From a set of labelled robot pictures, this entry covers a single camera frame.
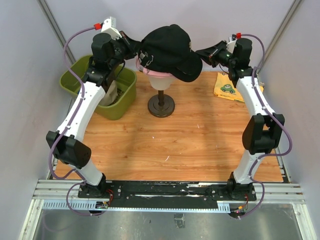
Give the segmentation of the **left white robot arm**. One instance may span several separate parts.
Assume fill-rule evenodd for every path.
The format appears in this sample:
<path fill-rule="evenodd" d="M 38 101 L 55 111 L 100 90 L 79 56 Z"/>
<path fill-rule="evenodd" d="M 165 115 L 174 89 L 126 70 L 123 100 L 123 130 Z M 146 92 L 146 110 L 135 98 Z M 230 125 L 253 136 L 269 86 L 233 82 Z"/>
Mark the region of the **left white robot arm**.
<path fill-rule="evenodd" d="M 106 176 L 94 165 L 91 149 L 83 143 L 88 123 L 119 76 L 115 73 L 120 64 L 137 55 L 139 42 L 120 31 L 117 37 L 101 32 L 92 39 L 92 56 L 82 77 L 71 68 L 69 72 L 80 83 L 77 98 L 66 119 L 56 131 L 49 131 L 46 141 L 50 157 L 55 157 L 71 167 L 83 180 L 82 189 L 89 197 L 101 198 L 107 194 Z"/>

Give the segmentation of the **beige and black cap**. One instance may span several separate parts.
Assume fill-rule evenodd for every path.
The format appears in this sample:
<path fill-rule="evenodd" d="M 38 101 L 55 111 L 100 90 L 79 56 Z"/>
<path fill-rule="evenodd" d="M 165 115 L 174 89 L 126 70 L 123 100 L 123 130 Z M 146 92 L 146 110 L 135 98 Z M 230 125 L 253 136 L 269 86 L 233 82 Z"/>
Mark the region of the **beige and black cap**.
<path fill-rule="evenodd" d="M 104 97 L 100 100 L 99 105 L 109 106 L 112 105 L 118 96 L 117 82 L 114 80 Z"/>

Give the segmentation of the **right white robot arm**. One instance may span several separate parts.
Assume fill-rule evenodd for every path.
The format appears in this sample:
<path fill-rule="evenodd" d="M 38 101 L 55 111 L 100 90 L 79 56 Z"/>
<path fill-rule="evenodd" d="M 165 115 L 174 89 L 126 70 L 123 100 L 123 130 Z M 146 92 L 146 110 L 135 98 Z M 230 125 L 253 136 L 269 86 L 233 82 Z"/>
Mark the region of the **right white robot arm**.
<path fill-rule="evenodd" d="M 254 69 L 250 66 L 252 41 L 238 38 L 197 50 L 200 58 L 212 67 L 222 65 L 228 69 L 228 78 L 242 96 L 250 120 L 242 134 L 245 149 L 237 168 L 226 184 L 212 190 L 212 197 L 230 200 L 256 199 L 253 179 L 261 161 L 278 147 L 285 118 L 267 103 Z"/>

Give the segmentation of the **pink baseball cap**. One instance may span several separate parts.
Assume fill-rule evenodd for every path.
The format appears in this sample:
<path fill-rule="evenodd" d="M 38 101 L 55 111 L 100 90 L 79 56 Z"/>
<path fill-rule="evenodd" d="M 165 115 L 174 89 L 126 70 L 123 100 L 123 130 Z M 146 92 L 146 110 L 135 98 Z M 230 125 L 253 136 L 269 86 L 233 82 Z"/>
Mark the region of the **pink baseball cap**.
<path fill-rule="evenodd" d="M 143 67 L 140 64 L 139 58 L 137 57 L 135 60 L 135 65 L 136 68 L 142 72 L 143 74 L 150 76 L 150 77 L 154 77 L 154 78 L 166 78 L 166 77 L 174 77 L 172 74 L 167 73 L 167 72 L 158 72 L 158 71 L 154 71 L 154 70 L 150 70 L 146 67 Z"/>

